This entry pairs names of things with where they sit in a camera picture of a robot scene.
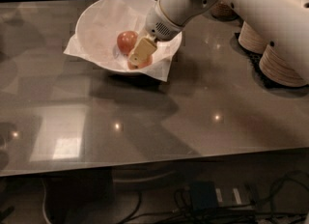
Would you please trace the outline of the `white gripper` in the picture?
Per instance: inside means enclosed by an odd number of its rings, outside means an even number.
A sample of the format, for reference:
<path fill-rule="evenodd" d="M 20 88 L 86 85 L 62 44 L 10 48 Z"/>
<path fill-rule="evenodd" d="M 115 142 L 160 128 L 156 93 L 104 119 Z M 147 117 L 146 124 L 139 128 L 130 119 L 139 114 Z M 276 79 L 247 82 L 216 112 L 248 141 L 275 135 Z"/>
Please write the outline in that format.
<path fill-rule="evenodd" d="M 181 31 L 182 26 L 176 25 L 164 13 L 157 1 L 149 10 L 145 30 L 150 36 L 142 36 L 137 39 L 133 49 L 128 54 L 128 60 L 139 66 L 156 52 L 157 45 L 155 38 L 161 42 L 168 42 L 174 39 Z"/>

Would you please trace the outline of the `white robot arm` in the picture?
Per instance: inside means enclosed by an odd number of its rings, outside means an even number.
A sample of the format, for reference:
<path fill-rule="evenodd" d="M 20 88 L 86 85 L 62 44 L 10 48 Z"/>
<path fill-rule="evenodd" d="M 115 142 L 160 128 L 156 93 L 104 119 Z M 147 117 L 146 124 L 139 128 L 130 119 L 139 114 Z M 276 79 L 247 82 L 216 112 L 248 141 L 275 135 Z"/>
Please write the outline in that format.
<path fill-rule="evenodd" d="M 174 39 L 196 15 L 222 1 L 274 45 L 305 81 L 309 81 L 309 0 L 157 0 L 151 7 L 128 59 L 139 65 L 158 42 Z"/>

